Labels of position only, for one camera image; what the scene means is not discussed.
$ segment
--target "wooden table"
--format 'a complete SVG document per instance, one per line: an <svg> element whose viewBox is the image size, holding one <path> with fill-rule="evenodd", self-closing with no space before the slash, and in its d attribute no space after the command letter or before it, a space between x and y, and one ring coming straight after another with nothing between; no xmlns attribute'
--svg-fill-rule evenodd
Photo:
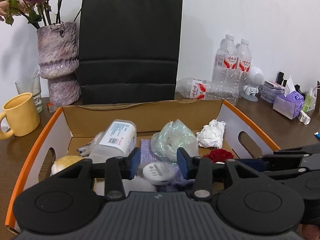
<svg viewBox="0 0 320 240"><path fill-rule="evenodd" d="M48 98L43 98L44 106ZM280 148L299 147L319 143L313 135L320 131L320 115L311 115L311 122L304 125L298 119L289 120L272 109L272 105L259 98L258 102L250 102L243 98L237 104L244 114L254 121ZM23 137L0 140L0 239L9 240L14 237L4 226L12 190L34 142L47 124L53 113L44 107L40 113L40 125L32 133Z"/></svg>

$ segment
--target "vase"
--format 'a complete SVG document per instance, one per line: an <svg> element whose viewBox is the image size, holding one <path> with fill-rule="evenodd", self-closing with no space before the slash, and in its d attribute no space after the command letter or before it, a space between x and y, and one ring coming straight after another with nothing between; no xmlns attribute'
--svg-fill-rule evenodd
<svg viewBox="0 0 320 240"><path fill-rule="evenodd" d="M76 28L75 22L66 22L37 30L40 76L48 80L54 105L70 105L81 95L74 74L79 66Z"/></svg>

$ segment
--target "cardboard box wall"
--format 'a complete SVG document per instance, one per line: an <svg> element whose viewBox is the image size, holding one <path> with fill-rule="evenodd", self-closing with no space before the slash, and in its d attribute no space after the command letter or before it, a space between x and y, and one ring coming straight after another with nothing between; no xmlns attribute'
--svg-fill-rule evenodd
<svg viewBox="0 0 320 240"><path fill-rule="evenodd" d="M96 134L106 130L115 119L130 120L137 126L137 146L142 138L149 139L163 126L180 119L194 133L212 119L225 121L223 148L239 158L252 158L239 141L247 133L263 154L272 154L279 147L248 117L227 101L172 100L140 104L64 106L52 116L31 149L17 179L9 203L5 224L19 232L12 205L18 194L39 182L39 172L49 149L55 159L77 155L76 149L90 142ZM211 149L199 148L200 155Z"/></svg>

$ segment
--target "black paper bag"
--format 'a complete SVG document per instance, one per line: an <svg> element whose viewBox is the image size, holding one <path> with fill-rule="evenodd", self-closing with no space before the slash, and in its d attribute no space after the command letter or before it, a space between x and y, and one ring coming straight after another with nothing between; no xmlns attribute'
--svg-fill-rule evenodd
<svg viewBox="0 0 320 240"><path fill-rule="evenodd" d="M84 104L174 99L182 0L83 0L77 78Z"/></svg>

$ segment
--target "yellow mug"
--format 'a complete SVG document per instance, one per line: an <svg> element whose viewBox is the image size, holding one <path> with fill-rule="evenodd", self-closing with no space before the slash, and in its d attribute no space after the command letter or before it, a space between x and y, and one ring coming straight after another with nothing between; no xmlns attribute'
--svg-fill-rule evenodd
<svg viewBox="0 0 320 240"><path fill-rule="evenodd" d="M8 139L13 135L27 135L36 129L40 123L32 93L23 93L11 98L2 109L0 123L6 118L11 130L2 132L0 129L0 140Z"/></svg>

